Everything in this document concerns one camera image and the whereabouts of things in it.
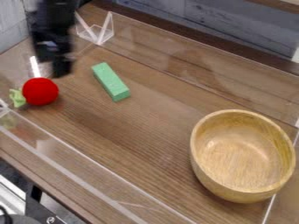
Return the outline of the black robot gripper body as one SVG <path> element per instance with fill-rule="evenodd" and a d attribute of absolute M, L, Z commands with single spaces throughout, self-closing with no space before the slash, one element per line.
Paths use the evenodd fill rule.
<path fill-rule="evenodd" d="M 75 25 L 76 0 L 37 0 L 32 14 L 32 48 L 40 62 L 71 52 L 69 29 Z"/>

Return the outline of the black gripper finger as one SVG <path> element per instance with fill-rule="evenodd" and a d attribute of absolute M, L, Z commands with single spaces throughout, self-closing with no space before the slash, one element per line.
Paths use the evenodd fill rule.
<path fill-rule="evenodd" d="M 56 55 L 52 61 L 52 77 L 59 79 L 71 74 L 73 60 L 64 55 Z"/>

